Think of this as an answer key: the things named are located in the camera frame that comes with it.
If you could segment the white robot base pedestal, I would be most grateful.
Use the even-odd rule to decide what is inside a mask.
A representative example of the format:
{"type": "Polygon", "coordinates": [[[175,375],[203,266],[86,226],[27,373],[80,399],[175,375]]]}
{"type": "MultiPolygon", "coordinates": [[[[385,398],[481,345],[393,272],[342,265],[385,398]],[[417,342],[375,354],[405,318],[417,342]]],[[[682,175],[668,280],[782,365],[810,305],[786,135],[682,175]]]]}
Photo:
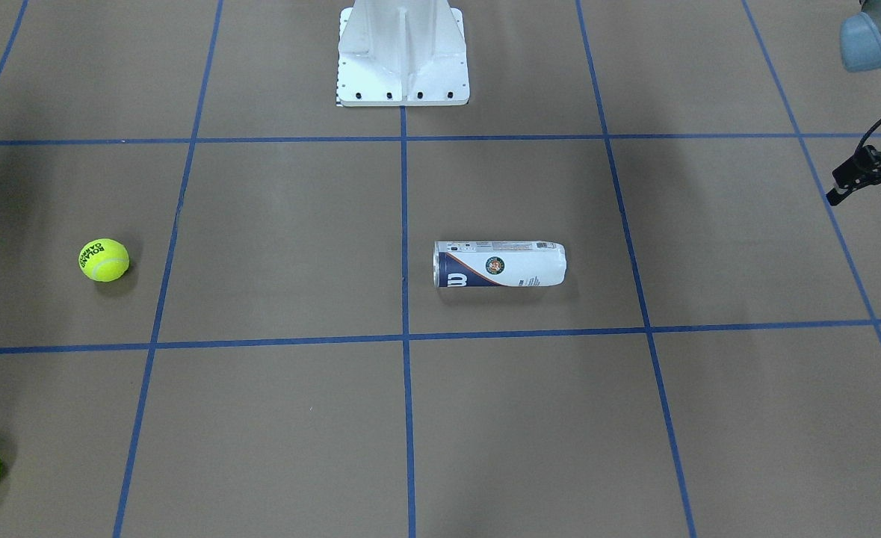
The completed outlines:
{"type": "Polygon", "coordinates": [[[466,30],[447,1],[355,1],[339,16],[336,102],[440,107],[470,101],[466,30]]]}

